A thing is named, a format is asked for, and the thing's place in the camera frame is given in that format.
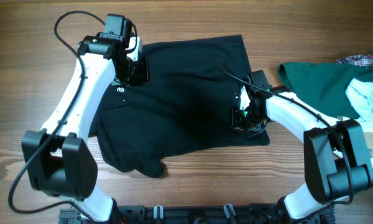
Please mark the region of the light blue striped shirt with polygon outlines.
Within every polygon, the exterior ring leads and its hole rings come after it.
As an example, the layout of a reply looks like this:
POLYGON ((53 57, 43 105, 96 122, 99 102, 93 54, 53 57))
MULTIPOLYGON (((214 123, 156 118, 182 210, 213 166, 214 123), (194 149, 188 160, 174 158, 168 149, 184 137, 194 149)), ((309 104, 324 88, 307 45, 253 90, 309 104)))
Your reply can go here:
POLYGON ((354 78, 345 94, 361 120, 373 121, 373 82, 362 82, 354 78))

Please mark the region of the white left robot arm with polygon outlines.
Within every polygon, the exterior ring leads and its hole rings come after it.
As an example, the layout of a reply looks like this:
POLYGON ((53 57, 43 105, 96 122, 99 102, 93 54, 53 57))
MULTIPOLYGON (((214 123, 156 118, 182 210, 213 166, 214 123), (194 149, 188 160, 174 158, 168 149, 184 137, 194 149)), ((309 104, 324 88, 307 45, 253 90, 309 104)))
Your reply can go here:
POLYGON ((100 101, 110 84, 123 87, 148 80, 139 36, 128 40, 85 37, 76 50, 75 70, 54 112, 40 131, 21 141, 31 187, 69 204, 84 223, 125 223, 117 202, 97 185, 98 166, 87 143, 100 101))

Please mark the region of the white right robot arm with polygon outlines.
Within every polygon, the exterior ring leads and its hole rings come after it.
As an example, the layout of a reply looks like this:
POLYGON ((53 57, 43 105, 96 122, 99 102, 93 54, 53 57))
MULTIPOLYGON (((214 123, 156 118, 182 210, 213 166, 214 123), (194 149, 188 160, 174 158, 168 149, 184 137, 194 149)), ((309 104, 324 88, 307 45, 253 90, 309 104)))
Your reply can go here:
POLYGON ((267 223, 315 221, 336 204, 349 204, 356 193, 373 188, 373 167, 361 124, 331 118, 285 88, 242 87, 235 96, 231 127, 259 134, 271 121, 302 143, 305 182, 267 212, 252 207, 255 220, 267 223))

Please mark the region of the red plaid shirt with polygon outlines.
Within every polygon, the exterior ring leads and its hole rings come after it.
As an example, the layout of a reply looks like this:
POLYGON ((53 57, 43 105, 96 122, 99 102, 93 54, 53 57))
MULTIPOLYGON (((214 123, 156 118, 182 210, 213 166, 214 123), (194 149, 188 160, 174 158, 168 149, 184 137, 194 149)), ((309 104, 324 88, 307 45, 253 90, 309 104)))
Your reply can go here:
POLYGON ((371 68, 373 67, 373 55, 352 55, 341 59, 337 59, 336 62, 340 64, 349 64, 358 67, 371 68))

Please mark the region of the green garment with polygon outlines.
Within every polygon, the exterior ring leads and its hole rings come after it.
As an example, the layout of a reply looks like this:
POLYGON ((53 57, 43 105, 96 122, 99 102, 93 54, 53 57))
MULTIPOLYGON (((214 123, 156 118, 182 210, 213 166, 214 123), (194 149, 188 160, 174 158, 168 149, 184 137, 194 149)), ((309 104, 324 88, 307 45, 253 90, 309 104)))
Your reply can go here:
POLYGON ((352 79, 373 82, 373 67, 340 63, 283 63, 278 68, 280 81, 299 99, 331 117, 359 119, 346 94, 352 79))

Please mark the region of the black polo shirt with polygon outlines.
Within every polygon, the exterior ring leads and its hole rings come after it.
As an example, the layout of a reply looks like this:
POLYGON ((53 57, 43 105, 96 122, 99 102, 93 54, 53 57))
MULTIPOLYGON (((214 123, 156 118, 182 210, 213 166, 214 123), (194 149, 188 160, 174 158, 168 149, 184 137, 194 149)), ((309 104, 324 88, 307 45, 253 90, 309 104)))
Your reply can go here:
POLYGON ((266 132, 231 130, 240 79, 251 72, 241 35, 145 45, 150 80, 108 86, 89 135, 121 172, 164 175, 161 160, 227 146, 266 146, 266 132))

